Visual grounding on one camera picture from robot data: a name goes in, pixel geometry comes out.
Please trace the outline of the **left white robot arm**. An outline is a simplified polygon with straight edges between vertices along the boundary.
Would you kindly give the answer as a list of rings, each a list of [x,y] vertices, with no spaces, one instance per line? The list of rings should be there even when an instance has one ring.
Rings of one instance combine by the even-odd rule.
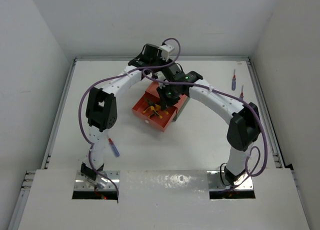
[[[160,46],[147,43],[119,75],[99,80],[84,92],[78,107],[78,124],[83,138],[89,144],[89,151],[80,172],[89,181],[96,183],[98,178],[109,180],[102,173],[103,144],[109,129],[117,121],[117,102],[120,97],[142,81],[145,75],[171,67],[174,60],[170,56],[174,49],[166,41]]]

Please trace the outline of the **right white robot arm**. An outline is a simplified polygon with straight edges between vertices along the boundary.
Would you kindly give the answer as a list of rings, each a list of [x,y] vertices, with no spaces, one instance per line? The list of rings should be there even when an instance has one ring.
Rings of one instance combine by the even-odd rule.
[[[175,105],[185,95],[207,106],[228,124],[226,138],[230,153],[224,175],[226,181],[234,185],[245,173],[246,151],[261,133],[257,106],[252,102],[244,105],[234,98],[215,93],[200,74],[195,71],[184,73],[177,64],[153,76],[159,80],[157,92],[162,109]]]

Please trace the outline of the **orange drawer box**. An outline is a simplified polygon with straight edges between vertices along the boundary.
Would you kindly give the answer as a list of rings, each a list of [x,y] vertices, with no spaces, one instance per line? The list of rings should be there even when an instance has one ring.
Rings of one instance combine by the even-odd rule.
[[[183,95],[177,104],[167,110],[161,110],[158,87],[158,83],[152,82],[131,110],[136,117],[150,124],[153,128],[164,132],[171,122],[178,119],[189,98]]]

